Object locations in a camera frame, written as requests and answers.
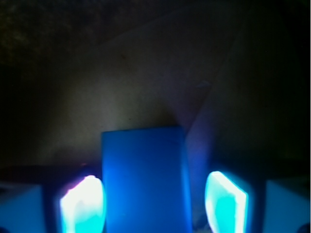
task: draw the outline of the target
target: led light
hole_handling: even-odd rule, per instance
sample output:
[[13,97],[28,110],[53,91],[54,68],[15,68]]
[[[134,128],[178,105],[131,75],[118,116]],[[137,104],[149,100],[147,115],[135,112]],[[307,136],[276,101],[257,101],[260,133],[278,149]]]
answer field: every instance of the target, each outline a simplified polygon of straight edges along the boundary
[[60,200],[63,233],[101,233],[106,216],[101,180],[87,176]]
[[244,233],[248,194],[219,171],[209,174],[205,189],[205,208],[215,233]]

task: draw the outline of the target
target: bright white light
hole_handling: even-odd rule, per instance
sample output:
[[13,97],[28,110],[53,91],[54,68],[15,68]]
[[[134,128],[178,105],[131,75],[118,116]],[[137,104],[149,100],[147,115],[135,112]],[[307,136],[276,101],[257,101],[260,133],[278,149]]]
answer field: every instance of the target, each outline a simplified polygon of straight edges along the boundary
[[87,176],[60,200],[63,233],[101,233],[106,216],[101,180]]
[[205,208],[213,232],[244,233],[248,195],[219,171],[209,174]]

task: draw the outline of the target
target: blue rectangular box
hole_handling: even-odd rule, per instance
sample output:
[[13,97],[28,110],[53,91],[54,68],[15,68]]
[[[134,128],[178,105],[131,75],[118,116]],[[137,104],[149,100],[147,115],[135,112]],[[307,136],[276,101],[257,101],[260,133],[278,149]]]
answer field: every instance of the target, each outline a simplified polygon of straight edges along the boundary
[[102,146],[107,233],[192,232],[181,127],[105,132]]

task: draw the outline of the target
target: glowing light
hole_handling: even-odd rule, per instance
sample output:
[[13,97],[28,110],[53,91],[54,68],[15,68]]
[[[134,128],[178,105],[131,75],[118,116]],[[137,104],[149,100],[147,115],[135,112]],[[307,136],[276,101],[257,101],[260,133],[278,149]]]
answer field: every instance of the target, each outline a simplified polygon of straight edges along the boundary
[[60,200],[63,233],[101,233],[106,217],[101,180],[87,176]]
[[243,233],[248,194],[219,171],[209,174],[205,189],[205,209],[213,232]]

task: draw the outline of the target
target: blue block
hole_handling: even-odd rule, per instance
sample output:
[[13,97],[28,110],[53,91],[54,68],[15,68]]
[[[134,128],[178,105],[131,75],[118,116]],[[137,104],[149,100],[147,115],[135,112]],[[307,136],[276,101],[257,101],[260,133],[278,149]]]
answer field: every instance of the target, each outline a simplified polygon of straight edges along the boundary
[[105,132],[107,233],[191,233],[189,169],[181,127]]
[[10,233],[46,233],[42,188],[0,182],[0,228]]

